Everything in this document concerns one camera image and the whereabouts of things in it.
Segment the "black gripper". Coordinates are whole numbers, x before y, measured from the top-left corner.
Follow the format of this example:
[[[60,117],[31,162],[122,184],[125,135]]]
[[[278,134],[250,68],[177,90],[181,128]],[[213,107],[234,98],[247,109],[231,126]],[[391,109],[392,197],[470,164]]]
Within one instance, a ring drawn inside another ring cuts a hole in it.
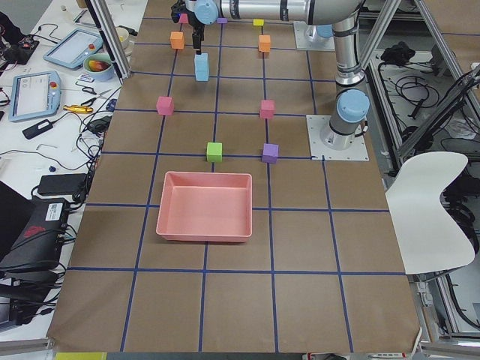
[[[193,48],[196,52],[202,51],[202,42],[204,41],[204,28],[205,25],[201,22],[195,25],[192,25],[193,33],[192,33],[192,41],[193,41]]]

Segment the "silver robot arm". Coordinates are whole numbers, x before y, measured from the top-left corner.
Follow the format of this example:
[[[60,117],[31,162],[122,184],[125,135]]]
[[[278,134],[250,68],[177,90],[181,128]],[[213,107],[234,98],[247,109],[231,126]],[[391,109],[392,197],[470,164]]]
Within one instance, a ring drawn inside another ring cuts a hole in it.
[[[303,22],[308,26],[332,26],[337,73],[340,87],[356,86],[365,78],[357,52],[359,25],[357,16],[361,1],[350,0],[220,0],[176,1],[171,17],[178,23],[187,15],[193,26],[193,48],[200,53],[204,28],[220,17],[228,20],[278,20]]]
[[[333,149],[350,147],[357,128],[366,119],[370,105],[369,97],[361,90],[350,89],[340,93],[334,114],[328,122],[331,131],[328,141]]]

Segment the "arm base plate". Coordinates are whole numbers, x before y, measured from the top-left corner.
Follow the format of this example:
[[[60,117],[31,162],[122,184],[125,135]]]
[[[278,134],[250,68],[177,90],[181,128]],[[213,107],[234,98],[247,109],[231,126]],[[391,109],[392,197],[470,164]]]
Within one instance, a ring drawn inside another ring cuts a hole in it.
[[[310,158],[315,161],[369,161],[362,128],[340,135],[330,128],[330,115],[307,115]]]
[[[297,50],[335,51],[332,25],[308,25],[305,22],[295,21],[293,28]]]

